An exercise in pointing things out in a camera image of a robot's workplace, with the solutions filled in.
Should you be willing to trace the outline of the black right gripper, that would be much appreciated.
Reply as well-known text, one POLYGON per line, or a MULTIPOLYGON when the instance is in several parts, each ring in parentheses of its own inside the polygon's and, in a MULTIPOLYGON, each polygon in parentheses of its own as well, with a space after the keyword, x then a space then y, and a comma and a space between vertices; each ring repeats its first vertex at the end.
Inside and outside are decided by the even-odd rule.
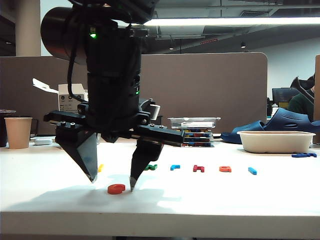
POLYGON ((93 183, 98 175, 97 135, 113 143, 118 138, 139 139, 130 168, 130 190, 150 162, 158 160, 164 144, 179 145, 182 133, 151 124, 160 106, 152 99, 140 99, 140 75, 121 77, 87 75, 88 101, 77 113, 54 110, 43 119, 56 124, 55 142, 78 164, 93 183))

